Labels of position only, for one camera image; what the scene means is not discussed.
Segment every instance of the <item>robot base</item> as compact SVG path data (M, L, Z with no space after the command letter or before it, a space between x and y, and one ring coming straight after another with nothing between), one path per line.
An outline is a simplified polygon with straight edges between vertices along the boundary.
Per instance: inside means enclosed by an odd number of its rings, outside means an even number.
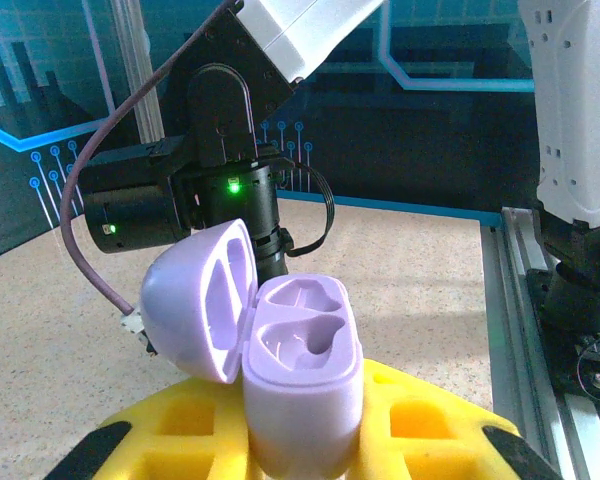
M529 295L538 323L551 383L558 392L577 396L587 396L588 392L590 396L600 399L600 343L591 348L580 362L580 378L587 389L587 392L584 392L577 375L578 355L593 341L593 338L560 330L543 320L543 305L552 275L545 270L527 272Z

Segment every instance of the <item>yellow foam tray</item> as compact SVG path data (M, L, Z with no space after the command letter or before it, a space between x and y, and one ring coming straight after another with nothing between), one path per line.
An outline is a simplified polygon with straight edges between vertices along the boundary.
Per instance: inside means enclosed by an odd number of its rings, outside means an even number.
M410 375L365 360L353 480L508 480L519 477L482 432L518 435L509 421ZM189 379L110 417L130 432L94 480L255 480L240 382Z

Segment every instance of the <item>countertop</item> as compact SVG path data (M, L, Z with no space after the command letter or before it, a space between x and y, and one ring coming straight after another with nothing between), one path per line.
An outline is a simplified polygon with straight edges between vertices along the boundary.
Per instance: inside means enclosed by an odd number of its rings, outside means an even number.
M300 246L324 229L324 206L280 200ZM79 243L134 303L165 248L100 253L83 218ZM289 270L347 287L365 357L491 408L480 228L476 221L339 206L325 245ZM183 380L119 326L81 277L59 230L0 256L0 479L42 478L108 416Z

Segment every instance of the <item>cable connector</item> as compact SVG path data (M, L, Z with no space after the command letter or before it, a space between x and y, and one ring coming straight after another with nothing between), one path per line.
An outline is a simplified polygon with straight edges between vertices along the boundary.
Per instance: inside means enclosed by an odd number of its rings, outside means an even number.
M153 345L151 345L151 341L144 330L144 323L142 323L142 314L139 307L136 307L129 315L123 315L120 319L120 325L127 332L136 336L140 343L144 345L148 354L151 356L158 354Z

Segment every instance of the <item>green indicator light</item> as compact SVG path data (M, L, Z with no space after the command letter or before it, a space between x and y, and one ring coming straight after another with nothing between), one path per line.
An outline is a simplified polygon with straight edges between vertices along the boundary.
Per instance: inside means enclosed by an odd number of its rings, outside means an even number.
M233 194L238 193L242 189L239 180L237 178L229 179L229 191Z

